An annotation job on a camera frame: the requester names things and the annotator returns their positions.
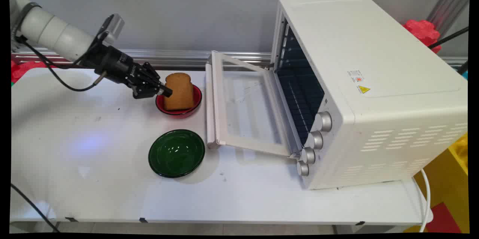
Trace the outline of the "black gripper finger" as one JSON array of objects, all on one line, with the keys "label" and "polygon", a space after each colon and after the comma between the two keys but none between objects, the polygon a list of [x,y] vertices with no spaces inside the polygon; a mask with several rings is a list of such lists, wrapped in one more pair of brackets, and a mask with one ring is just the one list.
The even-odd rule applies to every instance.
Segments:
[{"label": "black gripper finger", "polygon": [[148,99],[157,95],[170,97],[173,94],[173,90],[157,78],[132,78],[132,91],[134,99]]},{"label": "black gripper finger", "polygon": [[139,82],[144,87],[159,87],[162,84],[160,76],[149,62],[139,67]]}]

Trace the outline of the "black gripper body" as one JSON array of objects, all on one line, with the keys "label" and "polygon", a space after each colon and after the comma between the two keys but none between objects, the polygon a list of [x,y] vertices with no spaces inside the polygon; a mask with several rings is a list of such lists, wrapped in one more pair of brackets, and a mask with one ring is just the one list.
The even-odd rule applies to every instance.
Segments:
[{"label": "black gripper body", "polygon": [[133,58],[113,46],[97,45],[81,57],[80,65],[94,69],[98,75],[117,84],[127,87],[140,87],[144,81],[140,79],[140,65]]}]

